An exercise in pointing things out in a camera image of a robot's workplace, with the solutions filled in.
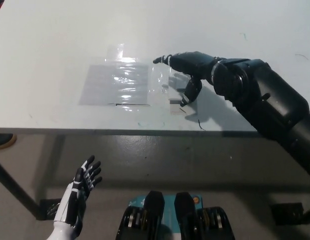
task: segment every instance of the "floor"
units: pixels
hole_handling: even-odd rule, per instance
[[[130,199],[149,190],[201,194],[226,211],[237,240],[306,240],[310,225],[275,226],[269,205],[310,208],[310,177],[276,143],[260,138],[19,135],[0,163],[37,201],[61,198],[76,169],[94,154],[103,182],[90,195],[80,240],[115,239]],[[0,240],[46,239],[0,185]]]

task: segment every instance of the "tabletop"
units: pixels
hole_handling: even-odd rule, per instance
[[[310,106],[309,0],[6,0],[0,133],[255,134],[206,81],[176,104],[187,76],[152,60],[191,51],[262,59]]]

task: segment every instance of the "white robotic hand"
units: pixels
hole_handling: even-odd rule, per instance
[[[90,166],[94,159],[92,155],[85,161],[67,186],[56,212],[54,230],[47,240],[74,240],[80,235],[86,200],[94,187],[102,181],[101,176],[97,177],[101,172],[101,162]]]

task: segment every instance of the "white table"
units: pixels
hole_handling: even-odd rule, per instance
[[[185,51],[259,58],[310,105],[310,0],[6,0],[0,133],[256,132],[207,82],[191,117],[172,114],[152,80],[149,91],[157,90],[148,93],[150,106],[80,104],[89,67],[118,44],[123,57],[144,59],[149,69],[152,59]]]

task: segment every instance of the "black and white robotic hand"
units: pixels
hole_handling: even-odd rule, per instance
[[[182,107],[195,101],[202,89],[201,80],[207,80],[217,95],[232,102],[262,136],[277,141],[310,175],[309,104],[268,63],[198,51],[161,56],[153,63],[191,76]]]
[[[94,187],[102,181],[102,177],[98,176],[101,162],[93,164],[94,159],[92,155],[86,160],[77,169],[73,181],[68,184],[54,218],[54,230],[47,240],[74,240],[80,235],[86,200]]]

